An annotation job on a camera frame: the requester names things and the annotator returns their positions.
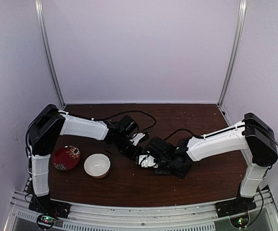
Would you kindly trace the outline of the white ceramic bowl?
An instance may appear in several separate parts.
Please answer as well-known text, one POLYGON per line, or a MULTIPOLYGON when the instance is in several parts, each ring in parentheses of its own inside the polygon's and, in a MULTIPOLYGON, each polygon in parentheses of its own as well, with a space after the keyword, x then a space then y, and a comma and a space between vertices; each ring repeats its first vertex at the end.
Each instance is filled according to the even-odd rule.
POLYGON ((84 162, 84 171, 94 179, 104 178, 110 170, 110 159, 104 154, 92 154, 84 162))

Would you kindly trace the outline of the black zip tool case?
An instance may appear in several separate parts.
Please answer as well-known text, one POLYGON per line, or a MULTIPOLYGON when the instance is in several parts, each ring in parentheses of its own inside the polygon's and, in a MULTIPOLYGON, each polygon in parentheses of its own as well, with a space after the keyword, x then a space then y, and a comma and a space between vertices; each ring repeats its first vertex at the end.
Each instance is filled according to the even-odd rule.
POLYGON ((171 169, 171 173, 180 179, 184 179, 187 176, 191 166, 192 165, 190 164, 190 165, 183 165, 177 168, 174 167, 171 169))

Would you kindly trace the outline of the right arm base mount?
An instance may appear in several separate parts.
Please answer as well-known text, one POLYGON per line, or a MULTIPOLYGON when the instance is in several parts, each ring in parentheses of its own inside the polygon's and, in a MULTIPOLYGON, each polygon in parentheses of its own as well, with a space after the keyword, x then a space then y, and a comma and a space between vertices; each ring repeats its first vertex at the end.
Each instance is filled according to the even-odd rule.
POLYGON ((229 217, 234 228, 246 228, 250 225, 249 212, 257 207, 253 197, 243 197, 239 193, 236 198, 215 204, 218 218, 229 217))

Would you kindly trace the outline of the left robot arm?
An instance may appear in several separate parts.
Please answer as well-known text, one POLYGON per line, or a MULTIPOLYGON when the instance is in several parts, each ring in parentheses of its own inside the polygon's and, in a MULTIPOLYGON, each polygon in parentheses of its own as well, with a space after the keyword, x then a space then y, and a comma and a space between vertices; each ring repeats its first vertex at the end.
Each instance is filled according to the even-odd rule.
POLYGON ((138 124, 129 116, 110 122, 107 118, 79 117, 47 105, 31 122, 26 132, 26 153, 29 158, 29 173, 33 192, 37 196, 35 206, 44 214, 54 209, 49 195, 49 159, 59 136, 72 135, 105 141, 115 146, 130 160, 141 154, 138 146, 146 133, 137 131, 138 124))

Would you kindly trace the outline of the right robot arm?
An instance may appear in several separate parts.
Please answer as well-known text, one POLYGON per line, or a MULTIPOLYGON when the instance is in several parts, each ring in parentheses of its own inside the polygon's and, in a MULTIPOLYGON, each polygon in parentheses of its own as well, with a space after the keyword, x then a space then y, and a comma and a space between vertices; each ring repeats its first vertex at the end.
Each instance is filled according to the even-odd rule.
POLYGON ((272 128, 253 113, 244 115, 242 121, 225 129, 190 138, 172 145, 167 139, 154 137, 138 158, 141 167, 152 167, 156 174, 175 174, 184 178, 194 162, 237 150, 249 150, 252 162, 240 183, 238 197, 232 201, 232 209, 242 212, 250 205, 267 169, 278 159, 272 128))

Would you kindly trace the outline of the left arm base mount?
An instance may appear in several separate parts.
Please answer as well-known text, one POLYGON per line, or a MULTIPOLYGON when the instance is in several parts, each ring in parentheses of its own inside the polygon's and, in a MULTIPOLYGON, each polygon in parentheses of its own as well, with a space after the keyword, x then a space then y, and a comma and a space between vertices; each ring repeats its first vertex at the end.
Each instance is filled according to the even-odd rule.
POLYGON ((68 218, 71 205, 52 200, 50 195, 36 196, 32 193, 28 209, 39 213, 36 225, 43 231, 51 229, 60 218, 68 218))

